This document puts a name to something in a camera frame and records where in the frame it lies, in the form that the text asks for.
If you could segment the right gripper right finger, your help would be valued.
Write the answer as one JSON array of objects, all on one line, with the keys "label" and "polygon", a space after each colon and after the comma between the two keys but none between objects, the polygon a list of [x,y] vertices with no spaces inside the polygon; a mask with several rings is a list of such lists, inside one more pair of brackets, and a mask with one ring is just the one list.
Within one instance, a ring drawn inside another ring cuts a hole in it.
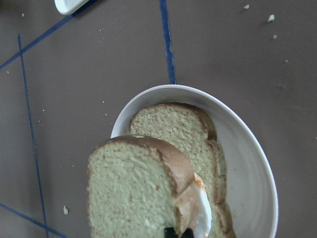
[{"label": "right gripper right finger", "polygon": [[194,232],[191,228],[187,228],[181,238],[194,238]]}]

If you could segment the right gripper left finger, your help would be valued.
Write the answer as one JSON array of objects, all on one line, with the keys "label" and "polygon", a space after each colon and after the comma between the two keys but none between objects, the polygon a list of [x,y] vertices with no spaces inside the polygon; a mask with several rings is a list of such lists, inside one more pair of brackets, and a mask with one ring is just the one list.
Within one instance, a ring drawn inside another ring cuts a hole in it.
[{"label": "right gripper left finger", "polygon": [[176,231],[173,227],[164,228],[164,238],[176,238]]}]

